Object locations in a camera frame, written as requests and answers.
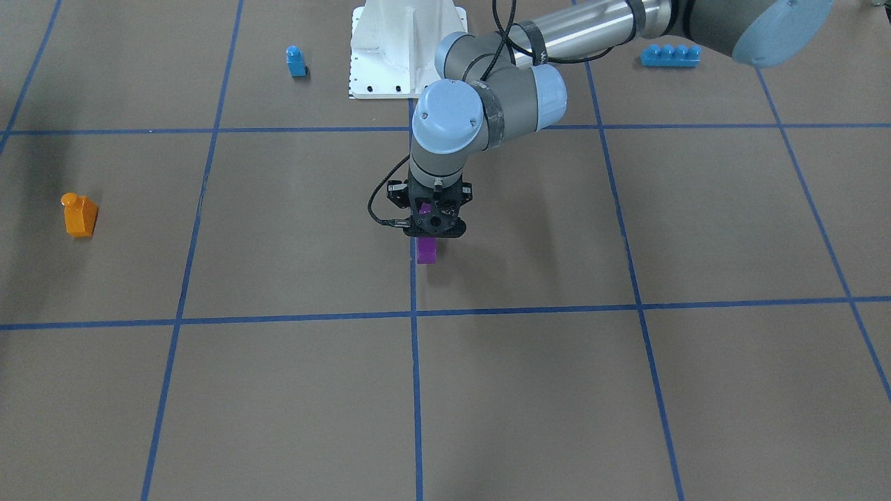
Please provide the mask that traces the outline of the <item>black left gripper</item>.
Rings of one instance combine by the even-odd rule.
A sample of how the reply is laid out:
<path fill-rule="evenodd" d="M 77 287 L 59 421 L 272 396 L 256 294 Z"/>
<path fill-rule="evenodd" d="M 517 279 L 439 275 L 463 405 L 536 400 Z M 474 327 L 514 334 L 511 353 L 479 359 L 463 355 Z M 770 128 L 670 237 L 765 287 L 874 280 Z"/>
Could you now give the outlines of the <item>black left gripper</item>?
<path fill-rule="evenodd" d="M 448 187 L 430 188 L 410 177 L 404 181 L 387 181 L 387 198 L 397 208 L 410 209 L 411 212 L 413 212 L 414 203 L 420 198 L 456 200 L 462 208 L 473 200 L 473 186 L 460 177 L 455 184 Z"/>

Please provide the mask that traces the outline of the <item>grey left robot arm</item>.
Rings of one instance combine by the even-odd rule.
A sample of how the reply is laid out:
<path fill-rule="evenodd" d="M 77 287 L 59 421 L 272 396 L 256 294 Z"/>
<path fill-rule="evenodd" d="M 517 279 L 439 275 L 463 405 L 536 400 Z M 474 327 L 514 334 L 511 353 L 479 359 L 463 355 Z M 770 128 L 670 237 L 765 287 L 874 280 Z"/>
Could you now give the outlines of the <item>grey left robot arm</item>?
<path fill-rule="evenodd" d="M 455 224 L 470 202 L 462 180 L 477 152 L 550 127 L 567 110 L 559 65 L 584 64 L 639 38 L 673 35 L 736 63 L 773 67 L 810 42 L 833 8 L 830 1 L 585 1 L 537 19 L 510 13 L 496 31 L 455 32 L 437 45 L 439 77 L 415 104 L 405 181 L 381 188 L 408 209 L 407 228 L 432 218 Z"/>

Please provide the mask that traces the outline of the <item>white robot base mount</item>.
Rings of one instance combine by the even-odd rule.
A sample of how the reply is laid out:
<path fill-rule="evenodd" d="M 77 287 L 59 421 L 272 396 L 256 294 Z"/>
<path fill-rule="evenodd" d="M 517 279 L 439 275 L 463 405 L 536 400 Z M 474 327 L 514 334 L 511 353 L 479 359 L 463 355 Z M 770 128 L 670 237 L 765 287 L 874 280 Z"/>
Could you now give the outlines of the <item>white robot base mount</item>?
<path fill-rule="evenodd" d="M 467 13 L 452 1 L 366 1 L 353 9 L 348 98 L 417 99 L 439 79 L 440 41 L 468 31 Z"/>

